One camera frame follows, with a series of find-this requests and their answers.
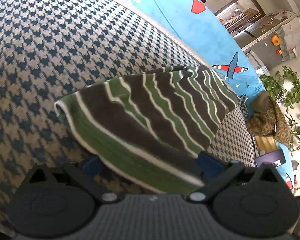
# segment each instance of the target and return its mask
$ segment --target blue sheet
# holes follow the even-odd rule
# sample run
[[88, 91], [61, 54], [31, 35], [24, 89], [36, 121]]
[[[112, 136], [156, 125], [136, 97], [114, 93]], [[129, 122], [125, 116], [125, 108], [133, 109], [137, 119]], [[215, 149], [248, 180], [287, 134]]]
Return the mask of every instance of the blue sheet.
[[[155, 19], [194, 49], [216, 71], [224, 75], [238, 95], [249, 96], [247, 105], [264, 90], [251, 63], [215, 15], [200, 0], [127, 0]], [[283, 149], [287, 163], [279, 167], [291, 178], [289, 150]]]

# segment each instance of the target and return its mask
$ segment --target houndstooth patterned surface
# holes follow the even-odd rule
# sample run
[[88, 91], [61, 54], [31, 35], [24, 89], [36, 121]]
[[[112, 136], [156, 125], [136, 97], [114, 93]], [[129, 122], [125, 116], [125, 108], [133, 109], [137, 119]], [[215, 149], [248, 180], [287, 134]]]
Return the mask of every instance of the houndstooth patterned surface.
[[216, 137], [207, 151], [224, 161], [238, 160], [246, 166], [255, 166], [254, 146], [239, 106], [222, 121]]
[[33, 164], [89, 156], [56, 118], [56, 100], [166, 65], [199, 62], [112, 0], [0, 0], [0, 230], [11, 234], [4, 206]]

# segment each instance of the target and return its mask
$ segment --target potted plant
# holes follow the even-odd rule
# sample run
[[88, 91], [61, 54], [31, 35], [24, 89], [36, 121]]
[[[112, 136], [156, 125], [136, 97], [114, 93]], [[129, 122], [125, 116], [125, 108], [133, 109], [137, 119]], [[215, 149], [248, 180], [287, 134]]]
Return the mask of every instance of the potted plant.
[[295, 121], [291, 114], [284, 114], [289, 122], [289, 130], [291, 134], [290, 143], [289, 143], [289, 150], [291, 152], [291, 157], [293, 156], [294, 151], [300, 151], [300, 115], [298, 115], [298, 120]]
[[[279, 70], [275, 76], [261, 75], [260, 80], [268, 91], [270, 97], [275, 100], [279, 106], [284, 105], [286, 113], [289, 108], [293, 109], [294, 103], [300, 102], [300, 78], [298, 73], [294, 72], [291, 68], [282, 66], [283, 74]], [[291, 82], [291, 89], [288, 91], [284, 88], [284, 84]]]

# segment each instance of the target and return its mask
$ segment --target circular black disc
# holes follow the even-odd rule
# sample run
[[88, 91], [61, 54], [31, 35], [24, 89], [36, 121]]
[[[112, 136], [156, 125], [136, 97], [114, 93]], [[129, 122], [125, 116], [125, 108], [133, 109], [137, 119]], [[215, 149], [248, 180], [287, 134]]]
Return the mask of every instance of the circular black disc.
[[30, 185], [7, 208], [12, 226], [25, 236], [58, 237], [86, 224], [94, 212], [93, 198], [71, 186]]
[[291, 192], [268, 181], [225, 189], [214, 199], [213, 211], [221, 225], [250, 237], [284, 234], [299, 216]]

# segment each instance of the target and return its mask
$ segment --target green and brown striped fabric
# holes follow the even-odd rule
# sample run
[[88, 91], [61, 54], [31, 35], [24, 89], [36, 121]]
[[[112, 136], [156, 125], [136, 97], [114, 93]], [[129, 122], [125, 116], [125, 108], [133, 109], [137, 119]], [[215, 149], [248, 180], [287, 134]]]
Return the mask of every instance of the green and brown striped fabric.
[[213, 69], [175, 66], [96, 83], [55, 109], [119, 175], [154, 192], [188, 194], [203, 186], [198, 153], [237, 104]]

